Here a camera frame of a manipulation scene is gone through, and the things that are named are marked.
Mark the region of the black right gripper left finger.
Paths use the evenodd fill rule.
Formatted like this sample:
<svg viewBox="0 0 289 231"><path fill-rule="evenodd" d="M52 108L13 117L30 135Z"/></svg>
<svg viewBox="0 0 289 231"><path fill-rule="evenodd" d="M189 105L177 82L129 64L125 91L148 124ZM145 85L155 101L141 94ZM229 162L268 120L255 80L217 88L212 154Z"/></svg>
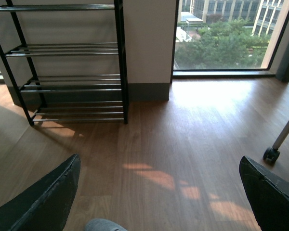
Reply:
<svg viewBox="0 0 289 231"><path fill-rule="evenodd" d="M58 167L0 207L0 231L64 229L80 175L80 157L73 154Z"/></svg>

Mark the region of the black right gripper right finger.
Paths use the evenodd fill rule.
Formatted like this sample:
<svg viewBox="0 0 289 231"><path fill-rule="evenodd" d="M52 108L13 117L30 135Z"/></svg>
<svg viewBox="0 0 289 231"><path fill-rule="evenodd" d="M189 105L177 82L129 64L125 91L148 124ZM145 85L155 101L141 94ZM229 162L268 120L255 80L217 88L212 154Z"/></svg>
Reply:
<svg viewBox="0 0 289 231"><path fill-rule="evenodd" d="M289 231L289 182L248 156L241 158L243 187L262 231Z"/></svg>

